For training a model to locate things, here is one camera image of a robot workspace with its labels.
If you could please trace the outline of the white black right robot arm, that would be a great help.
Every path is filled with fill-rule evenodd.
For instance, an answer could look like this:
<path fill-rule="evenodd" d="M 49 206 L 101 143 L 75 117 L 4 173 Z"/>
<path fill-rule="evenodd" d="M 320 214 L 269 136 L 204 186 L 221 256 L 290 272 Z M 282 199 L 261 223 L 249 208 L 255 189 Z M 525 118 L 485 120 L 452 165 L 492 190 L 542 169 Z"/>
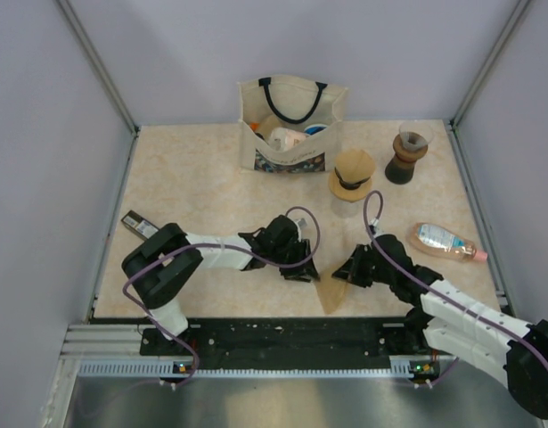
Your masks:
<path fill-rule="evenodd" d="M 385 284 L 405 303 L 406 346 L 444 351 L 490 375 L 529 414 L 548 420 L 548 321 L 533 324 L 488 307 L 438 272 L 413 263 L 394 235 L 359 244 L 331 274 L 359 287 Z"/>

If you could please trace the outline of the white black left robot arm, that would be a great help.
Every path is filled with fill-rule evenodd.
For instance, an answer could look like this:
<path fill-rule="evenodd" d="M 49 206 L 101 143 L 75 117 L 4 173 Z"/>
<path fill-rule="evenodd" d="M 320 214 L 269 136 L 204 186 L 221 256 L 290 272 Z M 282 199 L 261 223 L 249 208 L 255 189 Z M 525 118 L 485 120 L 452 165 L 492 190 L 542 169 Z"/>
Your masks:
<path fill-rule="evenodd" d="M 198 269 L 251 271 L 267 265 L 288 281 L 313 282 L 320 275 L 313 250 L 297 220 L 279 215 L 253 232 L 197 235 L 168 223 L 121 262 L 145 313 L 161 330 L 159 342 L 171 353 L 190 345 L 188 321 L 177 295 Z"/>

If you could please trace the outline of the wooden dripper stand disc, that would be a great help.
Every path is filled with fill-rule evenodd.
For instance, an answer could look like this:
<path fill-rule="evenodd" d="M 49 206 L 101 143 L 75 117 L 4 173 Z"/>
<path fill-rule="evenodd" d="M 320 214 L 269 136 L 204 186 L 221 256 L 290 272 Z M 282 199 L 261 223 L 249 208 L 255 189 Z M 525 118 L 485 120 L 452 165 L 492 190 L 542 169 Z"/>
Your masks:
<path fill-rule="evenodd" d="M 358 202 L 372 190 L 372 178 L 368 177 L 358 183 L 347 183 L 339 179 L 336 170 L 329 175 L 329 190 L 337 199 L 345 202 Z"/>

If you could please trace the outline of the clear glass cone dripper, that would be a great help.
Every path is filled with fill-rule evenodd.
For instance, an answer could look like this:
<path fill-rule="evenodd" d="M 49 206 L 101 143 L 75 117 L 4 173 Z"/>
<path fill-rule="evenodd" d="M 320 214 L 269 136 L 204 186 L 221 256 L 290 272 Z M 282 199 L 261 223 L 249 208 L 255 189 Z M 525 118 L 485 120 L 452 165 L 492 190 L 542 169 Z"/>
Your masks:
<path fill-rule="evenodd" d="M 401 145 L 408 152 L 416 152 L 427 147 L 434 139 L 434 132 L 424 120 L 407 120 L 400 124 L 398 134 Z"/>

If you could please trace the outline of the brown paper coffee filter stack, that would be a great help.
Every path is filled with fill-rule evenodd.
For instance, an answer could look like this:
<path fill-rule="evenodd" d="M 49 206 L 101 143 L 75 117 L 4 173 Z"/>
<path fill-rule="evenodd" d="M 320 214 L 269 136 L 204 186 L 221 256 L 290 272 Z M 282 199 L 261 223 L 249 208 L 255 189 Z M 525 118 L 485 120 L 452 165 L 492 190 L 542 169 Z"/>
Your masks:
<path fill-rule="evenodd" d="M 333 314 L 348 294 L 348 283 L 332 276 L 342 265 L 343 263 L 340 262 L 327 267 L 320 274 L 320 280 L 315 283 L 317 296 L 325 315 Z"/>

